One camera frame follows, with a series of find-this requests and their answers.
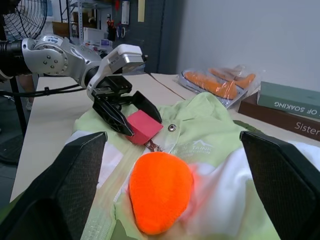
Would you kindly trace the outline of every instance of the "floor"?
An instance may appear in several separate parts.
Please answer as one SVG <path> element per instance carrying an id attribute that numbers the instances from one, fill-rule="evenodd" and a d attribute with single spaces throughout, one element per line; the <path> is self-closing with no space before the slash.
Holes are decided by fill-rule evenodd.
<path id="1" fill-rule="evenodd" d="M 34 85 L 37 86 L 38 78 L 33 76 Z M 11 92 L 10 83 L 0 83 L 0 90 Z M 24 115 L 28 122 L 30 112 L 25 109 L 26 99 L 22 98 Z M 18 114 L 14 102 L 0 97 L 0 143 L 3 143 L 21 134 Z M 10 202 L 12 189 L 16 178 L 17 168 L 0 163 L 0 209 Z"/>

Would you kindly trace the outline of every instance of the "electric fan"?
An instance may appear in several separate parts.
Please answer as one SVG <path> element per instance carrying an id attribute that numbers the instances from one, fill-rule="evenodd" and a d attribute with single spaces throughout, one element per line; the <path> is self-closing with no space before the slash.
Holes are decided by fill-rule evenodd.
<path id="1" fill-rule="evenodd" d="M 5 0 L 7 10 L 2 12 L 6 39 L 36 39 L 47 19 L 47 0 Z"/>

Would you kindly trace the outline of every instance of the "shelf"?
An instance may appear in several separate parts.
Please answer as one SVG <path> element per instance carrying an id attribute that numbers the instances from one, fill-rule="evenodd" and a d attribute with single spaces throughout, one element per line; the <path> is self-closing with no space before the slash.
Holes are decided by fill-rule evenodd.
<path id="1" fill-rule="evenodd" d="M 112 7 L 112 1 L 98 1 L 98 0 L 80 0 L 82 3 L 82 8 L 85 9 L 108 9 Z M 70 7 L 78 7 L 78 0 L 72 0 L 70 2 Z"/>

